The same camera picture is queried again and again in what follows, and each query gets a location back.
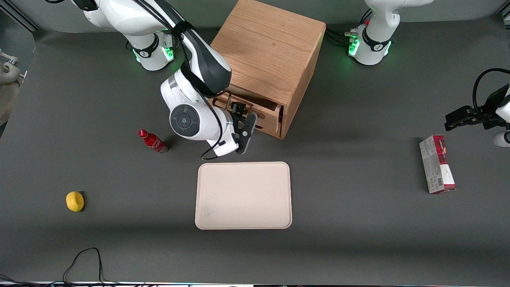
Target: gray table surface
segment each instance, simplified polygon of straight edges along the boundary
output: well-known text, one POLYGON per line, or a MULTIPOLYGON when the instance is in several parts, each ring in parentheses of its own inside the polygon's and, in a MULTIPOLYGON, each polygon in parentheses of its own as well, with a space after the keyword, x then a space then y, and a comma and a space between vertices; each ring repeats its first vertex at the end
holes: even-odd
MULTIPOLYGON (((117 33, 36 34, 0 141, 0 273, 58 280, 80 250, 98 247, 117 281, 510 285, 510 150, 493 146, 496 130, 443 127, 470 105, 483 70, 510 66, 501 16, 403 23, 395 38, 373 67, 325 40, 287 138, 257 132, 245 155, 219 160, 287 162, 290 228, 201 231, 207 144, 173 134, 159 91, 179 64, 145 71, 117 33), (148 149, 141 128, 171 151, 148 149), (438 196, 418 149, 432 134, 446 134, 457 183, 438 196), (66 208, 71 190, 85 191, 86 212, 66 208)), ((487 76, 480 101, 507 82, 487 76)), ((96 278, 97 259, 84 254, 70 279, 96 278)))

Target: beige tray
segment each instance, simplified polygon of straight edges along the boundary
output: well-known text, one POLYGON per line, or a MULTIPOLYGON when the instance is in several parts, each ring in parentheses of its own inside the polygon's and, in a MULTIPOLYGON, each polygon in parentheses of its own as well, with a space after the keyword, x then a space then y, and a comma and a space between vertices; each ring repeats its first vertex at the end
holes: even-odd
POLYGON ((285 229, 292 224, 285 162, 206 163, 198 169, 200 229, 285 229))

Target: open drawer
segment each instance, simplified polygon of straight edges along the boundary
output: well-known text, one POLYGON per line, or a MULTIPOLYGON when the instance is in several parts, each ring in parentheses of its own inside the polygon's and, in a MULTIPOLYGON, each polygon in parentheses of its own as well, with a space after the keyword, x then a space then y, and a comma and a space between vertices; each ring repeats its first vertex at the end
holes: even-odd
MULTIPOLYGON (((228 111, 230 112, 232 111, 233 102, 240 102, 245 104, 247 112, 253 112, 259 116, 256 129, 264 133, 267 133, 271 136, 280 138, 280 133, 282 129, 281 119, 283 116, 282 105, 268 101, 266 99, 250 97, 251 100, 247 100, 246 98, 247 97, 243 95, 238 94, 232 95, 228 111)), ((227 101, 228 93, 224 93, 216 98, 216 100, 214 101, 214 105, 219 108, 225 109, 227 101)))

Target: black cable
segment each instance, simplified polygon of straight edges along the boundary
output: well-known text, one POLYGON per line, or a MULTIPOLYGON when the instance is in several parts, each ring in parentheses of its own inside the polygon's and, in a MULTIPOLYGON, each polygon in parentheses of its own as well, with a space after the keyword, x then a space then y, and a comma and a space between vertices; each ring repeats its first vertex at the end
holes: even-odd
POLYGON ((492 68, 492 69, 488 69, 488 70, 485 70, 483 71, 483 73, 480 74, 480 76, 478 76, 478 78, 476 79, 475 81, 475 85, 473 86, 473 107, 476 109, 476 112, 481 116, 481 117, 485 117, 482 115, 481 113, 481 109, 480 107, 478 106, 478 103, 476 102, 476 92, 478 90, 478 84, 480 83, 480 80, 485 76, 487 75, 488 73, 492 72, 492 71, 498 71, 498 72, 502 72, 502 73, 505 73, 505 74, 508 74, 510 75, 510 70, 507 70, 507 69, 502 69, 502 68, 492 68))
POLYGON ((333 37, 333 35, 330 35, 330 34, 328 34, 328 33, 326 33, 326 36, 327 36, 329 39, 331 39, 332 41, 334 41, 334 42, 336 42, 336 43, 338 43, 338 44, 341 44, 341 45, 350 45, 350 43, 349 43, 349 42, 340 41, 340 40, 338 40, 338 39, 334 38, 334 37, 333 37))
POLYGON ((361 17, 360 24, 362 24, 368 17, 370 17, 371 14, 372 9, 368 8, 367 12, 365 12, 365 14, 363 14, 363 16, 361 17))
POLYGON ((91 248, 87 248, 87 249, 84 249, 82 251, 80 251, 75 257, 74 257, 74 260, 72 261, 71 265, 67 268, 66 271, 64 271, 64 274, 62 275, 62 281, 64 283, 67 283, 69 284, 70 282, 67 281, 67 275, 69 274, 69 271, 71 271, 71 269, 73 268, 74 264, 76 263, 76 260, 78 260, 78 257, 85 251, 88 251, 88 250, 95 250, 97 252, 97 259, 99 260, 99 282, 101 282, 103 285, 111 285, 111 284, 107 284, 105 283, 104 281, 109 281, 109 280, 106 280, 105 279, 105 276, 103 275, 103 261, 101 260, 101 254, 99 253, 99 249, 97 249, 96 247, 91 247, 91 248))
POLYGON ((326 27, 326 32, 329 32, 331 34, 335 34, 335 35, 338 35, 338 36, 344 36, 344 33, 337 32, 337 31, 332 30, 332 29, 330 29, 328 27, 326 27))
POLYGON ((213 150, 221 141, 221 137, 223 135, 223 127, 221 125, 221 121, 220 121, 220 118, 218 117, 218 115, 216 114, 216 112, 214 111, 213 107, 211 107, 211 104, 209 104, 209 101, 207 101, 207 99, 203 96, 203 94, 201 92, 198 92, 200 93, 200 96, 202 97, 203 101, 207 104, 207 106, 209 107, 209 109, 211 110, 211 112, 213 113, 214 117, 216 118, 216 121, 218 122, 218 126, 220 127, 220 135, 218 137, 218 140, 214 143, 214 145, 212 145, 210 148, 208 148, 206 151, 204 151, 202 153, 202 155, 200 155, 200 159, 201 160, 213 160, 213 159, 217 159, 219 158, 219 156, 213 156, 213 157, 210 157, 210 158, 204 158, 204 156, 210 152, 211 150, 213 150))
POLYGON ((39 284, 39 283, 35 283, 35 282, 20 282, 20 281, 16 281, 16 280, 12 279, 11 277, 3 275, 3 274, 0 274, 0 280, 15 283, 15 284, 9 284, 9 286, 16 286, 16 287, 47 287, 52 284, 61 282, 61 281, 54 281, 49 284, 39 284))

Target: coca-cola bottle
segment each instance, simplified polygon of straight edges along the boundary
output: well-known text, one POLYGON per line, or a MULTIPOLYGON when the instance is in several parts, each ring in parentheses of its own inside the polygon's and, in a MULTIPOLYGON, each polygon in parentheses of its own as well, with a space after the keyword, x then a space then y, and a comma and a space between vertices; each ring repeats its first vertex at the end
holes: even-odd
POLYGON ((155 150, 157 153, 164 154, 168 151, 166 143, 160 140, 155 134, 148 133, 146 130, 140 130, 138 135, 143 138, 143 141, 148 147, 155 150))

